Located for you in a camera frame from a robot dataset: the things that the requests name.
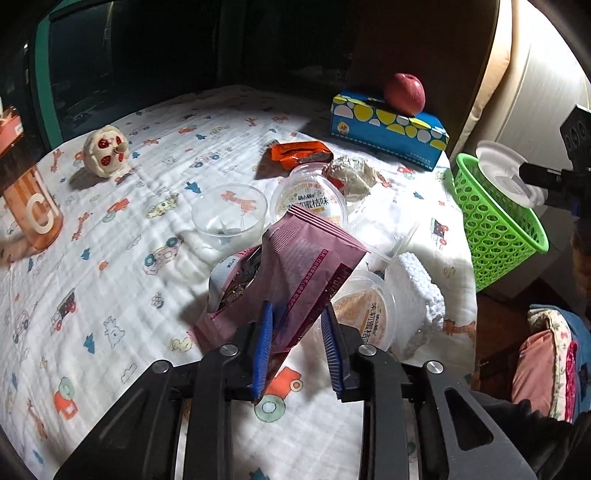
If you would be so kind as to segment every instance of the metal screw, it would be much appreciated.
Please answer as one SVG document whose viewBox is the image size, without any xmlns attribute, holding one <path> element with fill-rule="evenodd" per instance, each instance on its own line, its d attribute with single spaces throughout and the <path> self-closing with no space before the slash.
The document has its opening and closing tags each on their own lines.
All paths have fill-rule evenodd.
<svg viewBox="0 0 591 480">
<path fill-rule="evenodd" d="M 220 347 L 220 353 L 223 356 L 234 356 L 238 353 L 238 347 L 232 343 L 227 343 Z"/>
<path fill-rule="evenodd" d="M 158 360 L 152 364 L 152 372 L 155 374 L 163 374 L 168 371 L 169 363 L 166 360 Z"/>
<path fill-rule="evenodd" d="M 377 352 L 378 350 L 373 345 L 366 343 L 364 345 L 359 345 L 357 351 L 363 356 L 372 356 L 375 355 L 375 352 Z"/>
<path fill-rule="evenodd" d="M 440 374 L 443 372 L 443 365 L 436 360 L 431 360 L 427 364 L 427 370 L 429 370 L 432 374 Z"/>
</svg>

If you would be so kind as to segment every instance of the white knitted toy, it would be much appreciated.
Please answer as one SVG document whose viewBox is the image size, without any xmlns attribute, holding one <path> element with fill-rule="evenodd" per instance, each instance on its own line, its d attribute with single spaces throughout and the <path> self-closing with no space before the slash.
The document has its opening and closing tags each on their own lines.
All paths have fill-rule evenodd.
<svg viewBox="0 0 591 480">
<path fill-rule="evenodd" d="M 129 157 L 127 139 L 113 125 L 88 135 L 82 151 L 86 169 L 104 179 L 121 170 Z"/>
</svg>

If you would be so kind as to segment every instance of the cardboard box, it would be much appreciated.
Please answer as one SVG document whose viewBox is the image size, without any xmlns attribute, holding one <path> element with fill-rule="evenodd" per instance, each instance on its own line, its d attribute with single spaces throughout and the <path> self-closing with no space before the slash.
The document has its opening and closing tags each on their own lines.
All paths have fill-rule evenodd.
<svg viewBox="0 0 591 480">
<path fill-rule="evenodd" d="M 330 134 L 359 145 L 376 148 L 426 170 L 433 170 L 449 135 L 433 115 L 398 115 L 382 100 L 342 92 L 330 108 Z"/>
</svg>

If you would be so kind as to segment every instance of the pink cushion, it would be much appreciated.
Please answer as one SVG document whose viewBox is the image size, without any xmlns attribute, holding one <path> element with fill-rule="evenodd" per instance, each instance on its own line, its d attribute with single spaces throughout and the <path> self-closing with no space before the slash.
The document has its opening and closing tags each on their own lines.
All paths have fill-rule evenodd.
<svg viewBox="0 0 591 480">
<path fill-rule="evenodd" d="M 535 333 L 519 349 L 511 401 L 529 399 L 531 408 L 550 414 L 554 384 L 554 339 L 550 330 Z"/>
</svg>

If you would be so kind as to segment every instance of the green plastic basket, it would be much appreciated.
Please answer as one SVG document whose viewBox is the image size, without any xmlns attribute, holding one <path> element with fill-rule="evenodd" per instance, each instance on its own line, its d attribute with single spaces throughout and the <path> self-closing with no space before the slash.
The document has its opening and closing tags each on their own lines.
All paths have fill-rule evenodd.
<svg viewBox="0 0 591 480">
<path fill-rule="evenodd" d="M 516 204 L 490 183 L 477 158 L 462 153 L 456 162 L 455 198 L 464 214 L 476 291 L 480 291 L 533 253 L 545 254 L 548 238 L 533 210 Z"/>
</svg>

